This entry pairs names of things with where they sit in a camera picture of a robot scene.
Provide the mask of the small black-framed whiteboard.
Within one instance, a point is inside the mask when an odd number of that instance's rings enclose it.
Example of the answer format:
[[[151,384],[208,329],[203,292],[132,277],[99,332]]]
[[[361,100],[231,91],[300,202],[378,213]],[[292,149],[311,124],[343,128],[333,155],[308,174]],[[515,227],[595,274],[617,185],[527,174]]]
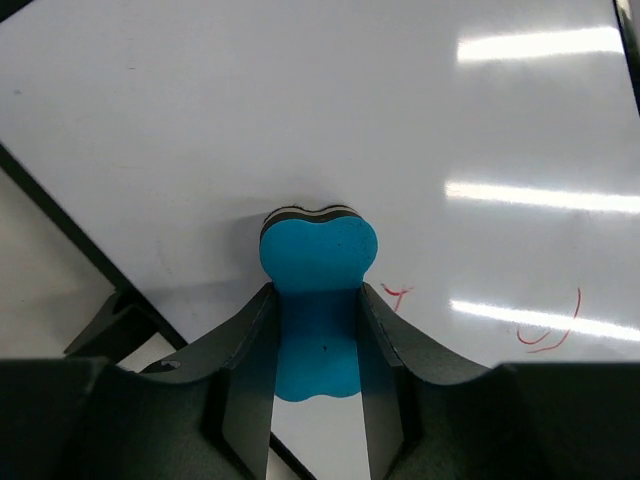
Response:
[[[363,286],[449,350],[639,366],[638,21],[631,1],[6,5],[4,168],[116,289],[65,359],[143,371],[274,287],[271,212],[346,205],[377,235]],[[375,479],[361,383],[274,390],[269,450]]]

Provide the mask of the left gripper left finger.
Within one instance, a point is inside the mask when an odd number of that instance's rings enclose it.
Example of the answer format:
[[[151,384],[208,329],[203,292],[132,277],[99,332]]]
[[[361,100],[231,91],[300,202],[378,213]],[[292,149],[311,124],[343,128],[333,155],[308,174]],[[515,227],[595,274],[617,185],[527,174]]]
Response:
[[[264,285],[231,319],[139,373],[105,359],[1,365],[5,479],[262,479],[279,347]]]

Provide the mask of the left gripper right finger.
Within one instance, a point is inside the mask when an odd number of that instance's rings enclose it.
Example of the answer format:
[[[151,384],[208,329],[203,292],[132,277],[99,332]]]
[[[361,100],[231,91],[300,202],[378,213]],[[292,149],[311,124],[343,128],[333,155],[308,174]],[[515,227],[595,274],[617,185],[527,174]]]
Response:
[[[488,369],[399,317],[369,286],[356,328],[375,479],[635,479],[637,363]]]

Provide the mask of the blue bone-shaped eraser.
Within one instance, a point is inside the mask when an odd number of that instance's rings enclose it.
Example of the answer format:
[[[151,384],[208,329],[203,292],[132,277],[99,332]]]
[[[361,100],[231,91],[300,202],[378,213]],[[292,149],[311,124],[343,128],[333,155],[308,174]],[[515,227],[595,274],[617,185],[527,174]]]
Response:
[[[280,302],[278,398],[359,392],[356,303],[377,251],[374,228],[346,205],[284,206],[265,218],[259,259]]]

